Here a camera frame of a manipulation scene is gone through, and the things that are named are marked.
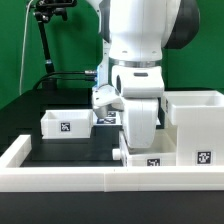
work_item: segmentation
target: white platform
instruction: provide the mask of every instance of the white platform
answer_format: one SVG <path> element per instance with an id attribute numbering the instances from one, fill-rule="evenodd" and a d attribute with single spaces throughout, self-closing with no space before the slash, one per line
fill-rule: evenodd
<path id="1" fill-rule="evenodd" d="M 224 190 L 224 167 L 19 168 L 31 150 L 19 136 L 0 158 L 0 192 Z"/>

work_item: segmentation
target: cable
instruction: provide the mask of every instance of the cable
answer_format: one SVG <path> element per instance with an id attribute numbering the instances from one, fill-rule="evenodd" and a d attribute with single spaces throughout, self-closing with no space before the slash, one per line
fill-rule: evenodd
<path id="1" fill-rule="evenodd" d="M 42 79 L 40 79 L 34 86 L 33 86 L 33 90 L 37 90 L 37 88 L 38 88 L 38 86 L 42 83 L 42 82 L 44 82 L 44 81 L 46 81 L 46 80 L 48 80 L 49 79 L 49 77 L 46 77 L 46 78 L 42 78 Z M 71 81 L 89 81 L 89 82 L 95 82 L 96 80 L 95 80 L 95 77 L 87 77 L 87 78 L 76 78 L 76 79 L 69 79 L 69 78 L 51 78 L 51 79 L 55 79 L 55 80 L 71 80 Z"/>
<path id="2" fill-rule="evenodd" d="M 23 36 L 23 50 L 22 50 L 22 62 L 21 62 L 21 71 L 20 71 L 20 81 L 19 81 L 19 94 L 22 95 L 22 83 L 24 75 L 24 61 L 25 61 L 25 50 L 26 50 L 26 36 L 27 36 L 27 25 L 28 25 L 28 16 L 31 4 L 34 0 L 30 0 L 27 5 L 26 18 L 25 18 L 25 27 L 24 27 L 24 36 Z"/>

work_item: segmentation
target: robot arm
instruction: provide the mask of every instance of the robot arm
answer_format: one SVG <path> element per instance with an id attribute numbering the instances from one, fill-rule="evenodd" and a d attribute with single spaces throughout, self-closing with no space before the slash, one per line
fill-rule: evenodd
<path id="1" fill-rule="evenodd" d="M 112 86 L 93 93 L 93 106 L 100 116 L 108 104 L 123 109 L 123 129 L 130 148 L 149 148 L 158 114 L 157 98 L 164 84 L 160 61 L 163 47 L 179 49 L 188 44 L 199 28 L 195 0 L 110 0 L 109 31 Z"/>

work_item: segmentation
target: black table surface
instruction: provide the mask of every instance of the black table surface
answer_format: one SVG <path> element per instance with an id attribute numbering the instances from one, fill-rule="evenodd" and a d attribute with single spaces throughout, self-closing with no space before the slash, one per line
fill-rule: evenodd
<path id="1" fill-rule="evenodd" d="M 28 91 L 18 97 L 0 110 L 0 152 L 19 134 L 39 135 L 39 120 L 46 109 L 72 109 L 74 105 L 91 108 L 90 91 Z M 34 159 L 30 156 L 27 166 L 33 160 L 39 161 L 38 155 Z M 39 161 L 39 166 L 48 162 Z M 108 158 L 105 164 L 114 165 Z M 223 191 L 0 193 L 2 224 L 222 224 L 223 208 Z"/>

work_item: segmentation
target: small white box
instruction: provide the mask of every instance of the small white box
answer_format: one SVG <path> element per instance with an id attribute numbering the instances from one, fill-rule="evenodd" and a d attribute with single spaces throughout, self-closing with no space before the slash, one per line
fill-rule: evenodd
<path id="1" fill-rule="evenodd" d="M 157 130 L 149 149 L 132 151 L 127 147 L 124 133 L 120 132 L 120 157 L 123 166 L 175 166 L 176 146 L 164 130 Z"/>
<path id="2" fill-rule="evenodd" d="M 47 110 L 41 119 L 43 139 L 89 138 L 92 110 Z"/>

